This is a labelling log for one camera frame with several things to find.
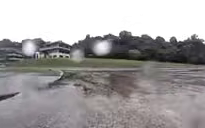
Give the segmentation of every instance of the wet pavement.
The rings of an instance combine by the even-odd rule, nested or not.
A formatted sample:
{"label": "wet pavement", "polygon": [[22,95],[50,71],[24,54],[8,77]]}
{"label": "wet pavement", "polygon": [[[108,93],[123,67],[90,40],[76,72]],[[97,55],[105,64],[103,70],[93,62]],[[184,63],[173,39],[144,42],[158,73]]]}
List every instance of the wet pavement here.
{"label": "wet pavement", "polygon": [[0,72],[0,128],[205,128],[205,66],[58,76]]}

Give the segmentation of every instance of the sky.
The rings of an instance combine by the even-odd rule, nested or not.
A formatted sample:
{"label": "sky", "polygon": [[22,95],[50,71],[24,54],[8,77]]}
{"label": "sky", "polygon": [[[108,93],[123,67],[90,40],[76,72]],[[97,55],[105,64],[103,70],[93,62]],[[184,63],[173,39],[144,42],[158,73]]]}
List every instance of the sky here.
{"label": "sky", "polygon": [[205,39],[205,0],[0,0],[0,40],[73,44],[91,36],[148,34]]}

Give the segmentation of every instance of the foliage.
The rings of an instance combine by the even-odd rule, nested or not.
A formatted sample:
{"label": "foliage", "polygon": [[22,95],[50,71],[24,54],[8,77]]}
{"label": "foliage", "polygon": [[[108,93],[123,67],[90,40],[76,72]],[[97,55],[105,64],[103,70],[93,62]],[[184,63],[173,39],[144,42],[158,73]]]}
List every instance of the foliage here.
{"label": "foliage", "polygon": [[119,36],[108,34],[103,37],[90,37],[88,35],[84,40],[75,43],[73,49],[81,48],[85,50],[86,57],[97,57],[92,52],[92,45],[98,40],[112,42],[110,54],[102,58],[205,64],[205,41],[196,34],[184,41],[178,41],[174,36],[169,41],[161,36],[155,39],[146,34],[141,37],[133,36],[128,31],[121,31]]}

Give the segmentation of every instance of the distant house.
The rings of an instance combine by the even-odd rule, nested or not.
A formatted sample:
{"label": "distant house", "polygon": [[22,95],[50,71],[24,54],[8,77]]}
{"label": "distant house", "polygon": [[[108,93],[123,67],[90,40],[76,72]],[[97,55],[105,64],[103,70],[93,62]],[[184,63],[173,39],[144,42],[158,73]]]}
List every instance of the distant house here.
{"label": "distant house", "polygon": [[35,58],[70,58],[71,46],[62,41],[46,44],[35,53]]}
{"label": "distant house", "polygon": [[20,61],[25,58],[25,55],[14,48],[0,48],[0,67],[5,67],[9,62]]}

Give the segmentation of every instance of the green lawn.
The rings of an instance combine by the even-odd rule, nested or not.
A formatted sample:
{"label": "green lawn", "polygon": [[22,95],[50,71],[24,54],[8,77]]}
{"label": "green lawn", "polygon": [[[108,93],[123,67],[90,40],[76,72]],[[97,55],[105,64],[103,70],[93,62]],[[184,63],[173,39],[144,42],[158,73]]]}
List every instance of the green lawn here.
{"label": "green lawn", "polygon": [[[7,70],[12,71],[48,71],[48,69],[68,68],[138,68],[147,65],[149,61],[123,60],[123,59],[84,59],[82,62],[74,62],[71,59],[29,59],[12,64]],[[176,63],[160,63],[158,65],[182,65]]]}

